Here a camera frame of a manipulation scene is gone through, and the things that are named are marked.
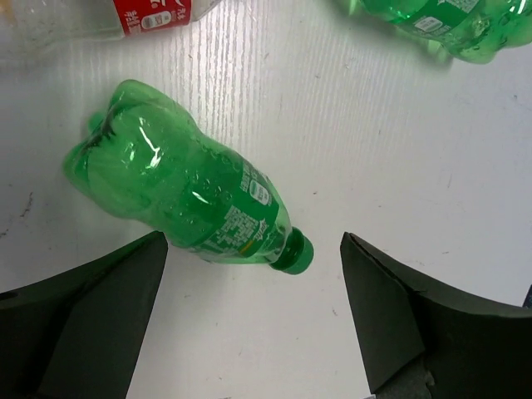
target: red bottle label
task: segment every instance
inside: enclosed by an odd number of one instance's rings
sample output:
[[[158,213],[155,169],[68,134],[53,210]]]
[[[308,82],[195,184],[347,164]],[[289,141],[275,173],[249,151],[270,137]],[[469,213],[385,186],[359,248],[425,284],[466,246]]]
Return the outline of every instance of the red bottle label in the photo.
[[[114,0],[126,35],[188,25],[192,0]]]

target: green bottle cap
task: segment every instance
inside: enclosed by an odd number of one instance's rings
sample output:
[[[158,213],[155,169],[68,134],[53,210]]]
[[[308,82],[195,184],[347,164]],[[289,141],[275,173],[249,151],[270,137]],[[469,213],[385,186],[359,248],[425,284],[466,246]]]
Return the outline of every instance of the green bottle cap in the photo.
[[[313,244],[299,229],[293,228],[281,257],[270,266],[288,274],[301,274],[307,270],[313,258]]]

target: clear plastic bottle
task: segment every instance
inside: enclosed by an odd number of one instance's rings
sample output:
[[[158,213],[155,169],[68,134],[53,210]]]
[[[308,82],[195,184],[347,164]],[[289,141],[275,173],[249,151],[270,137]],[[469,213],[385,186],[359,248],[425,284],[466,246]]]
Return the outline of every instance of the clear plastic bottle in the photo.
[[[0,0],[0,59],[69,39],[120,39],[186,25],[220,0]]]

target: plastic bottle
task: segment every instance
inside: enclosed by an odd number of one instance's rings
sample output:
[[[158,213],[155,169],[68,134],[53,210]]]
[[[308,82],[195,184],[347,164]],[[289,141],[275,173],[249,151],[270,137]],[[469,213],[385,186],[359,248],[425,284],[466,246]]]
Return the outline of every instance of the plastic bottle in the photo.
[[[213,262],[266,263],[291,274],[311,263],[313,246],[291,227],[268,177],[156,89],[124,81],[89,128],[64,171],[107,212]]]
[[[220,0],[0,0],[0,58],[75,38],[119,39],[186,25]]]
[[[503,47],[532,42],[530,0],[360,1],[372,15],[438,41],[468,62],[487,63]]]

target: white table surface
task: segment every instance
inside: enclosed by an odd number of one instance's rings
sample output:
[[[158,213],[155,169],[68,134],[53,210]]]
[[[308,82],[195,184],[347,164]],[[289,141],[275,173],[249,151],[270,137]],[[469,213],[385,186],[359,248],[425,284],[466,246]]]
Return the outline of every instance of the white table surface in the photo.
[[[190,27],[0,70],[0,292],[148,232],[60,171],[126,78],[178,99],[266,172],[314,242],[297,277],[171,249],[130,399],[369,395],[342,279],[346,230],[521,305],[532,283],[532,47],[442,66],[331,1],[224,0]]]

